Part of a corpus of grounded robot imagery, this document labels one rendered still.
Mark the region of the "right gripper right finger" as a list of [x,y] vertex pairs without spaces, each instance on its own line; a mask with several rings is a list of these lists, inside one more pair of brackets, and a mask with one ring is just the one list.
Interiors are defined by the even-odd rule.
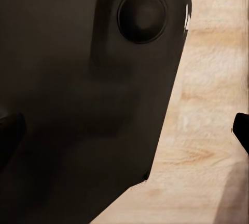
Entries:
[[233,132],[249,154],[249,115],[237,113],[234,119]]

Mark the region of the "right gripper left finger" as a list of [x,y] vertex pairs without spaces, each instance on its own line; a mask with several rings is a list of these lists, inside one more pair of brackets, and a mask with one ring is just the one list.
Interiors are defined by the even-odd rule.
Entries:
[[27,133],[22,113],[0,118],[0,175]]

